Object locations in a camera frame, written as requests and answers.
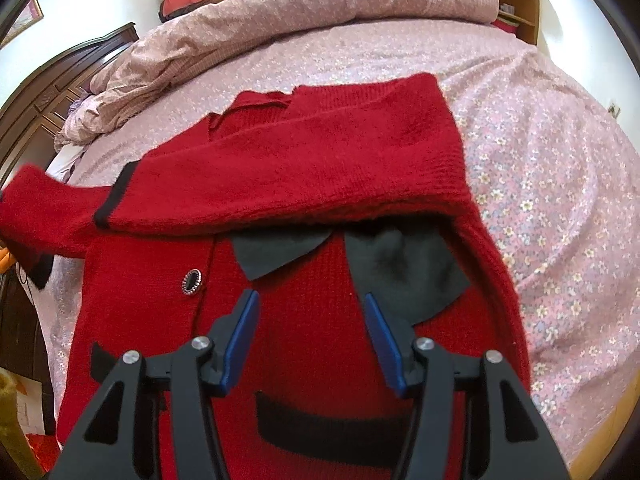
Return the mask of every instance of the black trim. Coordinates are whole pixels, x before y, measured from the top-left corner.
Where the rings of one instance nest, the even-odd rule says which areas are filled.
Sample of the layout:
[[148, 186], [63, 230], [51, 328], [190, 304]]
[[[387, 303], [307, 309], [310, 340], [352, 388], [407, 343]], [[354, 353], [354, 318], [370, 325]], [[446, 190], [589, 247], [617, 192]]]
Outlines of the black trim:
[[260, 436], [280, 449], [350, 465], [393, 468], [409, 416], [350, 420], [309, 415], [255, 394]]
[[102, 384], [117, 362], [117, 358], [103, 349], [98, 343], [94, 343], [91, 347], [91, 378]]
[[111, 192], [107, 197], [107, 200], [104, 201], [98, 211], [94, 214], [94, 223], [100, 229], [108, 229], [109, 228], [109, 216], [113, 213], [114, 209], [117, 208], [118, 204], [122, 200], [124, 196], [124, 192], [127, 190], [127, 186], [129, 185], [129, 180], [133, 176], [133, 172], [136, 171], [136, 167], [138, 166], [139, 160], [134, 160], [132, 162], [128, 162], [125, 164], [124, 168], [120, 172], [118, 178], [116, 179], [115, 184], [111, 186]]
[[26, 270], [27, 276], [33, 282], [33, 285], [38, 287], [38, 290], [42, 290], [49, 281], [51, 275], [51, 269], [53, 268], [53, 255], [43, 254], [38, 263], [31, 267], [30, 270]]

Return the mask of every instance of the wooden shelf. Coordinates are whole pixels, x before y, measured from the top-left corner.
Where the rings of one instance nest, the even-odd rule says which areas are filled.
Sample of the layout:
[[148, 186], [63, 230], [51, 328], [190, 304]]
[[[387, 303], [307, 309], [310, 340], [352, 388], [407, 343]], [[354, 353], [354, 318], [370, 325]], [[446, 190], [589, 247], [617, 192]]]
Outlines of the wooden shelf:
[[525, 20], [524, 18], [516, 16], [515, 14], [509, 14], [508, 12], [504, 12], [503, 10], [498, 12], [498, 16], [500, 16], [501, 18], [505, 18], [506, 20], [511, 20], [512, 22], [519, 23], [521, 25], [530, 25], [531, 27], [536, 26], [535, 23], [530, 22], [529, 20]]

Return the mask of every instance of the red fabric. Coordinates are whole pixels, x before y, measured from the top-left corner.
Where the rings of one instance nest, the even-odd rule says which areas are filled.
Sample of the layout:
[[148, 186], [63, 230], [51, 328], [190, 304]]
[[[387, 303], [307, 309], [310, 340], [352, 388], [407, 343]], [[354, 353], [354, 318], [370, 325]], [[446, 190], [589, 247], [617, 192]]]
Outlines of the red fabric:
[[60, 447], [56, 437], [28, 434], [27, 440], [41, 468], [44, 471], [51, 471], [60, 455]]
[[[58, 421], [61, 442], [97, 387], [89, 375], [93, 342], [112, 354], [172, 351], [206, 333], [252, 286], [262, 303], [254, 344], [238, 387], [214, 402], [231, 480], [390, 477], [384, 469], [283, 452], [258, 436], [256, 390], [331, 417], [389, 416], [410, 406], [384, 385], [341, 232], [248, 283], [220, 234], [245, 225], [446, 215], [440, 230], [472, 286], [416, 332], [463, 354], [496, 348], [529, 385], [518, 299], [466, 186], [462, 141], [432, 76], [302, 87], [292, 96], [244, 92], [222, 116], [205, 118], [144, 157], [109, 218], [110, 232], [101, 232], [91, 218], [108, 191], [64, 186], [33, 168], [4, 190], [5, 238], [86, 258]], [[185, 296], [180, 283], [193, 268], [202, 271], [204, 286]], [[458, 400], [451, 480], [460, 467], [462, 422]], [[173, 480], [167, 413], [161, 453], [164, 478]]]
[[509, 34], [516, 34], [518, 32], [518, 26], [517, 25], [511, 25], [510, 23], [505, 23], [503, 20], [501, 20], [500, 18], [498, 18], [497, 20], [495, 20], [492, 25], [494, 27], [498, 27], [501, 30], [503, 30], [504, 32], [508, 32]]

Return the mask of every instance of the blue gripper pad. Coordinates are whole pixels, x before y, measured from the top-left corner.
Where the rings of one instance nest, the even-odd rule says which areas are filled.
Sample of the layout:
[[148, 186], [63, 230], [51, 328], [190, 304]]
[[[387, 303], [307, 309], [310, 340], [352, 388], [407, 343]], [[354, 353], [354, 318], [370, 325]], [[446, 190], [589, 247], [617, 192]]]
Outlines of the blue gripper pad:
[[378, 363], [385, 376], [386, 385], [396, 393], [396, 396], [405, 398], [407, 384], [404, 379], [402, 354], [385, 316], [371, 294], [367, 294], [364, 298], [364, 321], [376, 351]]
[[255, 329], [258, 326], [260, 315], [260, 295], [255, 290], [246, 290], [240, 297], [238, 305], [230, 314], [238, 319], [235, 329], [226, 343], [223, 357], [222, 378], [220, 379], [220, 391], [227, 395], [238, 384], [242, 368], [246, 361], [251, 341], [254, 338]]

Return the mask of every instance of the pink bedsheet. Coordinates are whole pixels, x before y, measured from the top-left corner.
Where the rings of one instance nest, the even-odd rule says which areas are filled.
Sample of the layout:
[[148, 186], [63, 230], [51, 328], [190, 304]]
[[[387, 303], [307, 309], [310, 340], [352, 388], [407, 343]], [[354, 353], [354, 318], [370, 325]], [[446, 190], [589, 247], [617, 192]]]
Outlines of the pink bedsheet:
[[[533, 399], [571, 462], [640, 365], [640, 156], [610, 115], [535, 47], [491, 26], [449, 20], [289, 36], [201, 74], [99, 137], [70, 183], [113, 183], [126, 162], [221, 112], [244, 89], [417, 72], [438, 77], [455, 115], [468, 182], [522, 302]], [[117, 265], [118, 255], [109, 257]], [[56, 258], [52, 281], [34, 294], [58, 400], [81, 282], [82, 261]]]

